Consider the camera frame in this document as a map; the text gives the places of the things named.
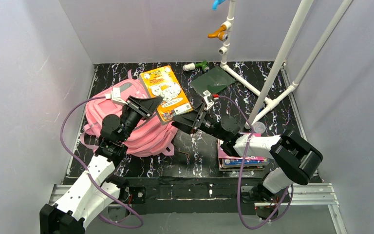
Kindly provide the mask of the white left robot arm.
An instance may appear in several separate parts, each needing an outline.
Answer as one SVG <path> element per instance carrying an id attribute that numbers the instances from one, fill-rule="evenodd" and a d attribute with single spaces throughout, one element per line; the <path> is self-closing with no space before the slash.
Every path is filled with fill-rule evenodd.
<path id="1" fill-rule="evenodd" d="M 106 220 L 101 212 L 112 202 L 135 215 L 143 226 L 142 217 L 119 200 L 125 179 L 112 174 L 127 154 L 124 142 L 140 121 L 152 117 L 162 100 L 162 97 L 142 99 L 129 96 L 122 102 L 121 116 L 110 114 L 104 117 L 98 148 L 90 164 L 86 165 L 74 155 L 84 172 L 53 205 L 45 204 L 41 208 L 39 225 L 42 234 L 83 234 L 96 216 Z"/>

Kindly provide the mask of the dark green notebook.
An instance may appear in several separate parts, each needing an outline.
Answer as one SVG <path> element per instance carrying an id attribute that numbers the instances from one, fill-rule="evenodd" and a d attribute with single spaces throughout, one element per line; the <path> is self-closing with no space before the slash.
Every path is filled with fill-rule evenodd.
<path id="1" fill-rule="evenodd" d="M 191 87 L 202 97 L 210 94 L 218 94 L 236 80 L 220 66 L 210 69 L 205 74 L 193 80 Z"/>

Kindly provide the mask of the orange activity book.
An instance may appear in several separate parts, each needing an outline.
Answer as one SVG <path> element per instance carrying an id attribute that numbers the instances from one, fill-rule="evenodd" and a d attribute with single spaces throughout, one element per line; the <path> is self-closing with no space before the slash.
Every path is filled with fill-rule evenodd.
<path id="1" fill-rule="evenodd" d="M 155 112 L 163 125 L 170 123 L 174 116 L 193 110 L 169 65 L 143 72 L 139 75 L 139 79 L 149 97 L 162 98 Z"/>

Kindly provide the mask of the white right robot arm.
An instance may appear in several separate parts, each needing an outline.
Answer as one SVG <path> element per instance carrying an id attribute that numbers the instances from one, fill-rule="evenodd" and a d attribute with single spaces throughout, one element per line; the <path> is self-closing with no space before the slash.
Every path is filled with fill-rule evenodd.
<path id="1" fill-rule="evenodd" d="M 201 104 L 193 111 L 176 115 L 172 125 L 193 134 L 198 130 L 222 141 L 221 149 L 232 157 L 261 156 L 273 159 L 277 168 L 265 175 L 247 195 L 268 199 L 294 183 L 307 185 L 323 161 L 322 153 L 293 130 L 276 136 L 250 136 L 241 133 L 234 117 L 213 119 Z"/>

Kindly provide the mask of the pink student backpack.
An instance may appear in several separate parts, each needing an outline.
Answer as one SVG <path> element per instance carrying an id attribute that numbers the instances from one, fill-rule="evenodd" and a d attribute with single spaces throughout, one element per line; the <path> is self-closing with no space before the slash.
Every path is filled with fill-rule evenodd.
<path id="1" fill-rule="evenodd" d="M 121 116 L 122 105 L 113 103 L 112 100 L 106 99 L 114 88 L 120 89 L 120 97 L 127 100 L 129 96 L 135 98 L 148 98 L 148 94 L 142 82 L 133 79 L 131 72 L 128 72 L 128 78 L 118 84 L 107 88 L 106 90 L 95 95 L 100 99 L 91 100 L 85 106 L 85 117 L 88 124 L 84 125 L 83 133 L 80 136 L 80 142 L 86 148 L 96 151 L 98 145 L 86 144 L 85 136 L 100 137 L 101 124 L 105 116 L 115 114 Z M 142 120 L 131 133 L 130 137 L 124 144 L 128 147 L 127 153 L 137 157 L 148 157 L 159 154 L 167 156 L 174 155 L 174 146 L 171 141 L 175 137 L 178 129 L 170 123 L 163 125 L 157 115 L 152 116 L 149 120 Z"/>

